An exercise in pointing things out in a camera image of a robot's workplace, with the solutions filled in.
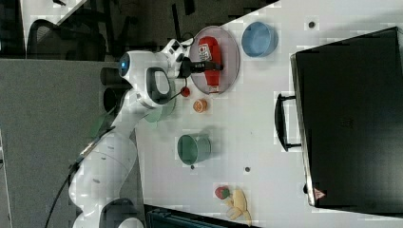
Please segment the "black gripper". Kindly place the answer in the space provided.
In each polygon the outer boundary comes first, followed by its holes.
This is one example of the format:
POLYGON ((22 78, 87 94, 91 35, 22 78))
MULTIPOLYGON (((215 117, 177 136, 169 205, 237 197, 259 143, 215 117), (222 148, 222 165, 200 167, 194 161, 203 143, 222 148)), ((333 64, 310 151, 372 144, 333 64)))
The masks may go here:
POLYGON ((214 62, 192 62, 185 57, 180 66, 179 77, 188 78, 192 73, 201 73, 205 70, 223 70, 223 65, 214 62))

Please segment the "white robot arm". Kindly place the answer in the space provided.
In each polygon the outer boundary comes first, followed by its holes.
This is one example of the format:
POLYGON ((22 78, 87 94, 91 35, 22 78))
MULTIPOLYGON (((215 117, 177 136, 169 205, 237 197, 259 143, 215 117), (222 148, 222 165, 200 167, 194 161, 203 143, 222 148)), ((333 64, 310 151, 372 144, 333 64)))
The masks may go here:
POLYGON ((223 69, 215 60, 191 61, 189 51, 189 44, 172 39, 159 52, 130 50, 120 59, 119 75, 131 88, 124 93, 111 127, 94 139, 71 167, 74 175, 68 194, 81 210, 72 228, 144 228, 134 203, 120 192, 138 158, 137 146, 130 139, 135 126, 174 98, 156 77, 169 81, 223 69))

